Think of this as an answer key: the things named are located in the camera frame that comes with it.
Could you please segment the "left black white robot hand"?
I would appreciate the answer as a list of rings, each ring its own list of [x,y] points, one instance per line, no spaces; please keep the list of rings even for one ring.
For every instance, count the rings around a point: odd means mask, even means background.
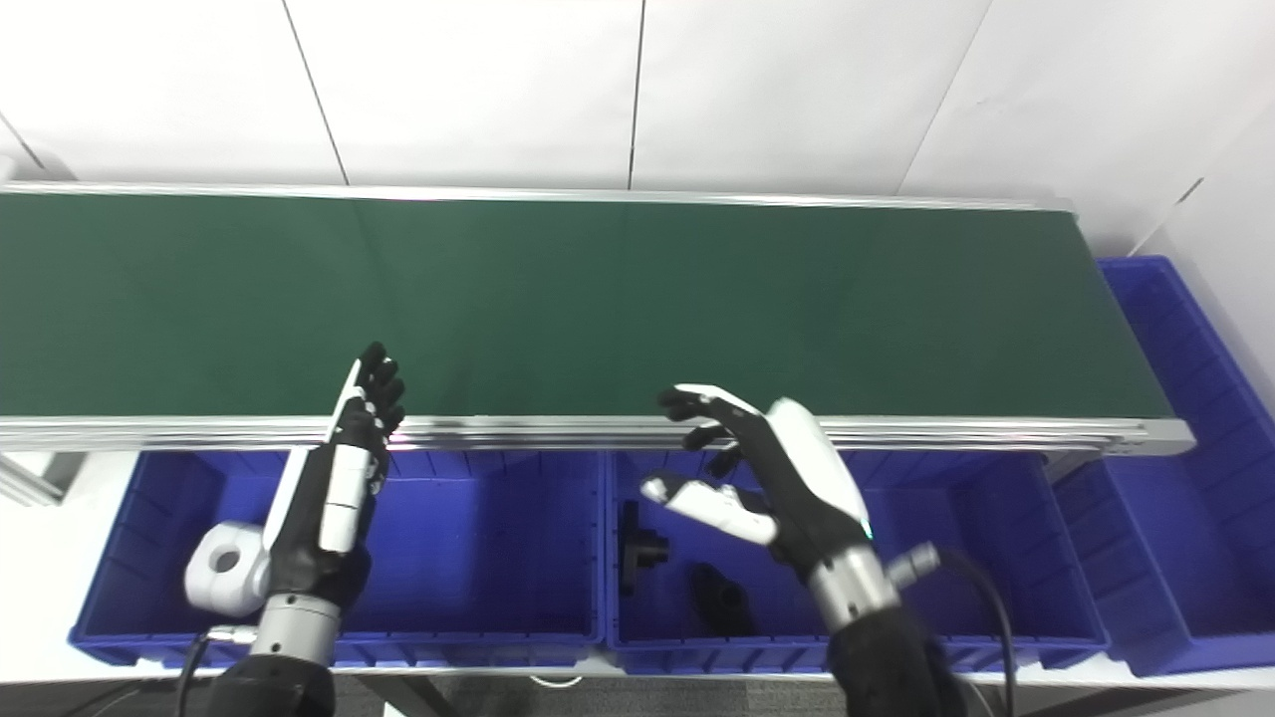
[[[399,364],[380,342],[356,358],[323,441],[289,454],[266,526],[268,598],[310,596],[347,609],[368,579],[366,537],[405,417]]]

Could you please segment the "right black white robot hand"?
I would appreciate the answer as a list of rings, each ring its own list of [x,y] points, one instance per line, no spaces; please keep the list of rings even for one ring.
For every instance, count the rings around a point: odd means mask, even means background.
[[[752,471],[762,499],[756,506],[736,489],[713,486],[669,469],[652,472],[641,492],[660,506],[724,535],[768,546],[801,580],[835,575],[839,580],[884,586],[880,558],[867,531],[867,509],[836,449],[817,418],[789,398],[766,411],[724,387],[676,384],[657,395],[669,421],[703,417],[683,436],[696,450],[724,440],[708,468],[717,478],[740,463]]]

